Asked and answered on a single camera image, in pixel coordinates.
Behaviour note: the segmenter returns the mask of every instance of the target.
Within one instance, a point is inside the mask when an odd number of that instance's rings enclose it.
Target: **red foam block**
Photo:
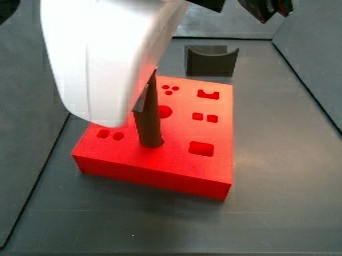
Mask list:
[[[232,184],[232,86],[157,76],[164,144],[138,144],[133,115],[89,125],[72,152],[82,173],[224,200]]]

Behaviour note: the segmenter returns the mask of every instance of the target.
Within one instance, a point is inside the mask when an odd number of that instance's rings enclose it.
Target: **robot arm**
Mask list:
[[[41,0],[45,45],[62,103],[122,124],[183,19],[183,0]]]
[[[265,23],[277,12],[287,17],[292,12],[292,0],[237,0],[251,15]]]

